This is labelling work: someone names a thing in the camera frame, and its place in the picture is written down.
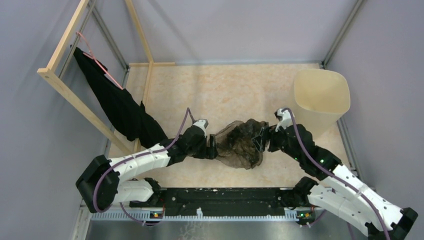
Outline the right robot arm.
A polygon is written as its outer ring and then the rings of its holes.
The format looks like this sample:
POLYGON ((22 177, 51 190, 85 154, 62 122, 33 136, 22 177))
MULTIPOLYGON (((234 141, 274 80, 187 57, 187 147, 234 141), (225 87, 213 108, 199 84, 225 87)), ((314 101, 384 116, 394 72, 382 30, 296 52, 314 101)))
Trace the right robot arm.
POLYGON ((404 240, 418 218, 412 208, 390 203, 363 183, 336 155, 316 145, 301 124, 264 126, 252 142, 259 152, 282 151, 308 175, 295 186, 297 205, 320 207, 369 240, 404 240))

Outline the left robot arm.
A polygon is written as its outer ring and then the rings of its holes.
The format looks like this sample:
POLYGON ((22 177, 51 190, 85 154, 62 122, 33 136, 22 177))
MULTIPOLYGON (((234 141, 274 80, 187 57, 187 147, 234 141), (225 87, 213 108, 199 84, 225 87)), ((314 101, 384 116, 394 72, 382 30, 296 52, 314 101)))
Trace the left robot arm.
POLYGON ((96 156, 75 185, 91 213, 106 212, 110 206, 142 202, 154 207, 160 202, 160 186, 151 177, 135 177, 150 170, 170 167, 187 157, 213 160, 217 157, 216 135, 191 125, 183 134, 169 138, 143 151, 127 156, 96 156))

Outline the beige plastic trash bin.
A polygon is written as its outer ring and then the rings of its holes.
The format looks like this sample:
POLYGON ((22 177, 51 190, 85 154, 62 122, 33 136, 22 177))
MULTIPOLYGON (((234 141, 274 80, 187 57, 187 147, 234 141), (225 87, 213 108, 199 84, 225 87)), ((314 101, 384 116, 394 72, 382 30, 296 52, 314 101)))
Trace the beige plastic trash bin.
POLYGON ((303 69, 296 73, 287 97, 297 124, 320 137, 351 107, 346 78, 335 71, 303 69))

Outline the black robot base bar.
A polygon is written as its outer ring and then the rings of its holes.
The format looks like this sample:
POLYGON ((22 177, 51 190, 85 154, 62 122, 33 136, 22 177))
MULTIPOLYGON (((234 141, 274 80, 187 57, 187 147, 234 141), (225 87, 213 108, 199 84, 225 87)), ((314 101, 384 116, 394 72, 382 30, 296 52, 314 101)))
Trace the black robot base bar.
POLYGON ((284 216, 295 211, 295 218, 317 217, 318 208, 311 205, 298 190, 280 187, 233 188, 162 188, 146 202, 129 203, 135 209, 159 209, 166 217, 268 217, 284 216))

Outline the dark translucent trash bag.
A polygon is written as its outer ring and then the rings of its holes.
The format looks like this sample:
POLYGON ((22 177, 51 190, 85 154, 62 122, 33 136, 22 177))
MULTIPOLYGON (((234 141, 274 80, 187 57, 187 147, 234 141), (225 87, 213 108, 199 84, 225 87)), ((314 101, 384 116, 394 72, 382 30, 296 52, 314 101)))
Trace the dark translucent trash bag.
POLYGON ((224 165, 246 170, 261 165, 263 153, 258 151, 252 139, 269 124, 253 118, 243 122, 235 120, 215 134, 216 159, 224 165))

